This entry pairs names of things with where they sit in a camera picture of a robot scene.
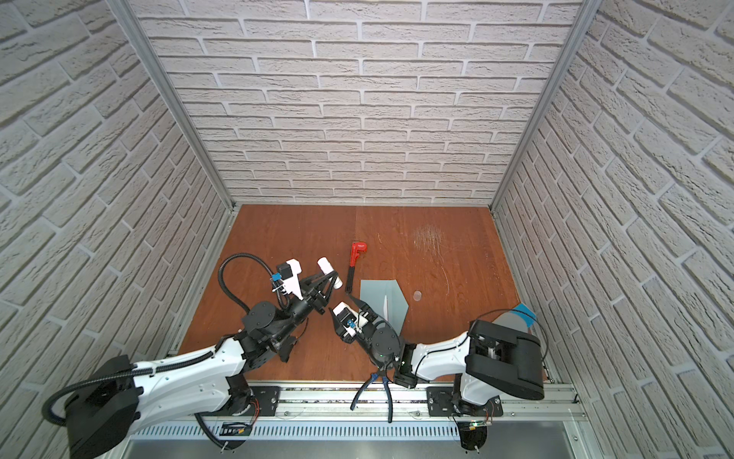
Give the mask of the white glue stick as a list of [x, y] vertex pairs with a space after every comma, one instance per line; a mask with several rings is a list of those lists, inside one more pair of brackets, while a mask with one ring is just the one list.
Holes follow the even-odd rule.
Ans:
[[[324, 273], [324, 275], [328, 275], [329, 273], [332, 273], [335, 270], [332, 264], [330, 263], [330, 261], [326, 257], [319, 258], [319, 260], [317, 260], [317, 265], [321, 269], [321, 272]], [[336, 277], [335, 288], [340, 289], [342, 285], [343, 283], [340, 277]]]

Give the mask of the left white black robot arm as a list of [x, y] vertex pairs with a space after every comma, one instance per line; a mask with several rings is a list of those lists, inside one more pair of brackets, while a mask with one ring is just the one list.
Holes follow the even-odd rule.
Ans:
[[241, 330], [213, 346], [157, 361], [110, 359], [93, 376], [70, 384], [42, 405], [45, 421], [67, 431], [73, 458], [97, 458], [129, 435], [193, 415], [239, 415], [254, 405], [246, 374], [273, 358], [288, 361], [294, 332], [313, 312], [324, 313], [342, 282], [327, 258], [301, 278], [291, 259], [269, 270], [277, 304], [245, 309]]

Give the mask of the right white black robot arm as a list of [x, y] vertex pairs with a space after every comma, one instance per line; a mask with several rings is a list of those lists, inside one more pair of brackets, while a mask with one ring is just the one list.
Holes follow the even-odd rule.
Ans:
[[453, 411], [470, 415], [495, 397], [540, 401], [545, 398], [541, 341], [529, 329], [537, 316], [520, 304], [502, 309], [500, 317], [477, 317], [468, 331], [434, 344], [408, 343], [366, 302], [356, 298], [357, 311], [341, 302], [330, 311], [334, 329], [345, 343], [357, 342], [377, 371], [357, 391], [350, 409], [370, 384], [382, 381], [393, 419], [390, 384], [413, 389], [420, 383], [453, 375]]

